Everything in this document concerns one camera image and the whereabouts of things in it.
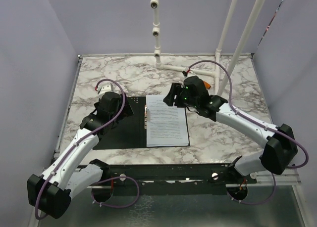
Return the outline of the printed paper sheet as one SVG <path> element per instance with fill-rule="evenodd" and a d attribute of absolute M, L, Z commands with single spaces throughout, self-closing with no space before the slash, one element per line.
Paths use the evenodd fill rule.
<path fill-rule="evenodd" d="M 163 95 L 147 95 L 146 105 L 150 109 L 147 125 L 147 147 L 189 146 L 187 117 L 184 108 L 169 107 Z"/>

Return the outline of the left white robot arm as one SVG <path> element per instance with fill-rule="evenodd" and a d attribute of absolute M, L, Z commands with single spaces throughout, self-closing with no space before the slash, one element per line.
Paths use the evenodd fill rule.
<path fill-rule="evenodd" d="M 107 164 L 95 159 L 76 171 L 83 158 L 118 121 L 133 115 L 125 93 L 107 91 L 84 117 L 68 147 L 39 176 L 27 180 L 29 204 L 34 206 L 35 218 L 60 218 L 71 200 L 92 184 L 113 183 L 119 176 L 109 174 Z"/>

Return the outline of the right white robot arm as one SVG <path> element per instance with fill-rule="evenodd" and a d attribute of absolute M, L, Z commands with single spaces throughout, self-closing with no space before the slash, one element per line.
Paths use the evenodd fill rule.
<path fill-rule="evenodd" d="M 230 164 L 227 176 L 233 183 L 239 183 L 251 173 L 265 170 L 280 175 L 298 152 L 292 141 L 294 135 L 290 126 L 283 124 L 277 127 L 266 123 L 231 106 L 221 96 L 210 95 L 197 76 L 188 77 L 183 83 L 172 83 L 163 101 L 167 106 L 193 108 L 198 115 L 241 132 L 263 149 L 238 157 Z"/>

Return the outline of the grey black folder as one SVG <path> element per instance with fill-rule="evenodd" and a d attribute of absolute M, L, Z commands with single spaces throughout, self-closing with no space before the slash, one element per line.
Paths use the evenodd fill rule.
<path fill-rule="evenodd" d="M 148 148 L 147 130 L 144 129 L 146 96 L 129 97 L 128 101 L 134 114 L 113 126 L 94 150 Z"/>

